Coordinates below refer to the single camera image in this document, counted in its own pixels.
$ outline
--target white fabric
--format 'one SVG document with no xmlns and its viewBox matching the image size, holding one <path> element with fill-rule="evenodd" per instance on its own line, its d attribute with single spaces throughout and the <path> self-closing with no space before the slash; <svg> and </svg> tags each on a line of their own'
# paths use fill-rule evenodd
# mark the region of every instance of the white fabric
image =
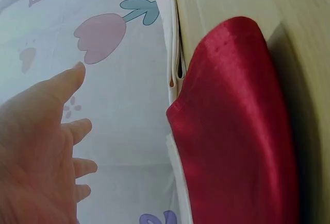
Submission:
<svg viewBox="0 0 330 224">
<path fill-rule="evenodd" d="M 160 16 L 163 21 L 165 44 L 168 59 L 169 101 L 172 104 L 180 93 L 186 74 L 185 61 L 181 51 L 176 0 L 157 0 Z M 182 75 L 178 75 L 181 66 Z"/>
<path fill-rule="evenodd" d="M 0 101 L 84 61 L 75 30 L 96 15 L 129 14 L 122 1 L 0 0 Z M 93 122 L 92 132 L 74 149 L 75 157 L 99 165 L 96 174 L 77 181 L 92 188 L 78 204 L 80 224 L 139 223 L 147 213 L 165 224 L 168 210 L 180 223 L 165 143 L 170 128 L 163 27 L 160 18 L 150 26 L 142 20 L 127 22 L 113 53 L 86 65 L 85 82 L 63 113 L 63 122 L 84 117 Z"/>
</svg>

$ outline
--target small pink flower print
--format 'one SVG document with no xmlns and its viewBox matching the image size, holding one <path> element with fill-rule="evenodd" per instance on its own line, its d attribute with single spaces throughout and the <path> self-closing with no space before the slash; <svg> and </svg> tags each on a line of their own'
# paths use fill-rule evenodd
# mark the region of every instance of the small pink flower print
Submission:
<svg viewBox="0 0 330 224">
<path fill-rule="evenodd" d="M 71 107 L 73 107 L 73 110 L 75 110 L 75 111 L 81 111 L 81 105 L 75 105 L 75 102 L 76 102 L 76 98 L 74 96 L 72 96 L 71 99 L 70 99 Z M 67 112 L 66 115 L 65 115 L 65 117 L 67 119 L 69 119 L 71 117 L 71 114 L 72 114 L 71 107 L 65 105 L 64 108 L 63 108 L 63 111 Z"/>
</svg>

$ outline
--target purple flower print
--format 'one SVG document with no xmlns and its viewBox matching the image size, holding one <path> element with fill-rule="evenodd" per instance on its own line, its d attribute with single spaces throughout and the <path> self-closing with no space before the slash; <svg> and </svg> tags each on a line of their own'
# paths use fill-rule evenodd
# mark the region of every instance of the purple flower print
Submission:
<svg viewBox="0 0 330 224">
<path fill-rule="evenodd" d="M 177 224 L 177 218 L 173 211 L 165 211 L 165 224 Z M 140 224 L 162 224 L 160 219 L 154 215 L 144 214 L 140 217 Z"/>
<path fill-rule="evenodd" d="M 71 107 L 73 107 L 73 110 L 75 110 L 75 111 L 80 111 L 81 110 L 81 105 L 75 105 L 75 102 L 76 102 L 76 98 L 74 96 L 72 96 L 71 99 L 70 99 Z M 65 117 L 67 119 L 69 119 L 71 117 L 71 114 L 72 114 L 71 107 L 65 105 L 64 108 L 63 108 L 63 111 L 67 112 L 66 115 L 65 115 Z"/>
</svg>

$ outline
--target pink tulip print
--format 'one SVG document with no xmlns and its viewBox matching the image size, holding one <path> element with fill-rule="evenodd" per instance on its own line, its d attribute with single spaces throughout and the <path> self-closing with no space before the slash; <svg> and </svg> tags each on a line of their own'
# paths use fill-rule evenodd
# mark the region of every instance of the pink tulip print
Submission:
<svg viewBox="0 0 330 224">
<path fill-rule="evenodd" d="M 125 0 L 120 6 L 133 11 L 124 17 L 111 13 L 94 16 L 74 31 L 74 36 L 79 38 L 78 49 L 86 51 L 86 64 L 101 62 L 119 46 L 125 36 L 127 22 L 144 15 L 143 24 L 149 26 L 159 16 L 156 1 Z"/>
</svg>

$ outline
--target hand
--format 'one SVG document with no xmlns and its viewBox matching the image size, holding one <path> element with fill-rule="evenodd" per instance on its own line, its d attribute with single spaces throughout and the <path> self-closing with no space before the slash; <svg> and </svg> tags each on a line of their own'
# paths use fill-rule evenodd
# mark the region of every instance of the hand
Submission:
<svg viewBox="0 0 330 224">
<path fill-rule="evenodd" d="M 72 158 L 92 129 L 88 119 L 62 124 L 63 106 L 85 78 L 78 63 L 0 107 L 0 223 L 76 224 L 77 202 L 89 196 L 75 179 L 97 170 Z"/>
</svg>

